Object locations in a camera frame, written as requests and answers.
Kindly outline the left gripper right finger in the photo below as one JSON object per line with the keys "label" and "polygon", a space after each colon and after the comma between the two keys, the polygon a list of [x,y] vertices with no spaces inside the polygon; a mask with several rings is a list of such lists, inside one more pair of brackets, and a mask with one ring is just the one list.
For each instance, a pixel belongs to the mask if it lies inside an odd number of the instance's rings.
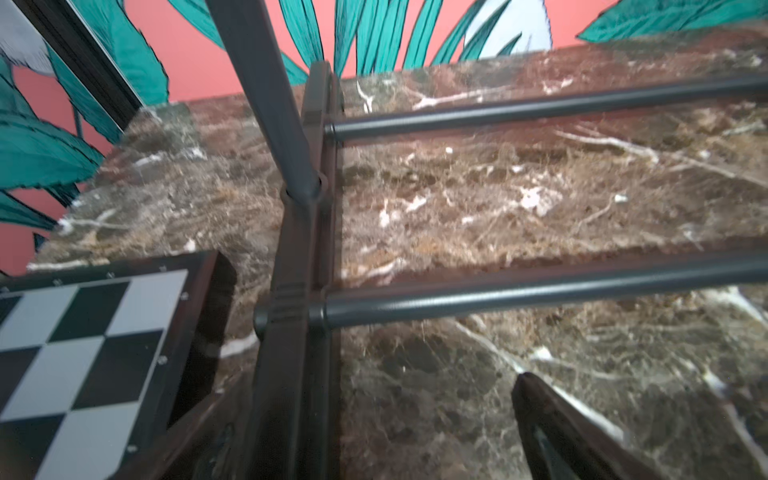
{"label": "left gripper right finger", "polygon": [[534,479],[657,477],[535,374],[517,376],[511,399]]}

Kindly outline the checkerboard calibration plate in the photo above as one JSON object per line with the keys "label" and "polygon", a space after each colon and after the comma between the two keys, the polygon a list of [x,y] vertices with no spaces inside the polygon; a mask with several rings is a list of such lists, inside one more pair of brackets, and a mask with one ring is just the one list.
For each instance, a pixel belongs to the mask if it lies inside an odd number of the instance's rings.
{"label": "checkerboard calibration plate", "polygon": [[1,475],[106,479],[211,390],[237,281],[218,251],[1,283]]}

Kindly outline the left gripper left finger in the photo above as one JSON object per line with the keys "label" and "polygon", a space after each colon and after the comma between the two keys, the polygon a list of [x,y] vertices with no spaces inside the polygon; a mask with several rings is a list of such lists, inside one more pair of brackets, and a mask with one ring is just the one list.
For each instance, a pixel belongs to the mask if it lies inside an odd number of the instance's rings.
{"label": "left gripper left finger", "polygon": [[229,383],[207,395],[114,479],[233,479],[243,450],[251,386]]}

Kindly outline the black clothes rack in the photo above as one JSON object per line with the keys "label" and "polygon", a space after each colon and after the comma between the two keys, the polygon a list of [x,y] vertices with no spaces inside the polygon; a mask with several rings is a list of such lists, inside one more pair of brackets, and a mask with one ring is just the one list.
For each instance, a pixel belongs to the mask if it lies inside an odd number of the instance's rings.
{"label": "black clothes rack", "polygon": [[[767,69],[767,23],[346,82],[354,114]],[[767,101],[703,100],[344,152],[340,283],[767,245]],[[665,479],[767,475],[767,287],[727,285],[341,333],[346,479],[526,479],[511,393],[549,384]]]}

